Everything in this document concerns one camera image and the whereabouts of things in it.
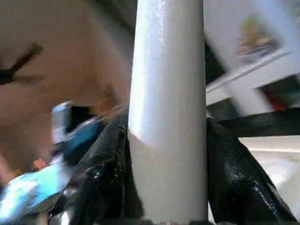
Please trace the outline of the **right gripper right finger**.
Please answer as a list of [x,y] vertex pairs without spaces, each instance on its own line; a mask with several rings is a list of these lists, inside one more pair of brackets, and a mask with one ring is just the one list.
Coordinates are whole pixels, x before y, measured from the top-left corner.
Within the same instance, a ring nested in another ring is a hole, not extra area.
[[214,221],[233,225],[296,225],[265,170],[227,128],[206,119],[208,201]]

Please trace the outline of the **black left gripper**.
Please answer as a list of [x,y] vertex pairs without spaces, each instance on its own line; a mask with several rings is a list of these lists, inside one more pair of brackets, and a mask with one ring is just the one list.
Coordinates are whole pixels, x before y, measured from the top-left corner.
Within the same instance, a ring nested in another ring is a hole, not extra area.
[[66,162],[79,162],[105,128],[100,117],[93,117],[79,124],[63,142]]

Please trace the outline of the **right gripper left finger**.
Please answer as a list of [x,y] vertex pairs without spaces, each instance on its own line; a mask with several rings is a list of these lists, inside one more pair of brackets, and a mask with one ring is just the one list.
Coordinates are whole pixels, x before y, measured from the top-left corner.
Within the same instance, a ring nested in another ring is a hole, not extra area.
[[132,173],[128,114],[112,118],[85,153],[49,211],[50,225],[92,225],[106,219],[141,218]]

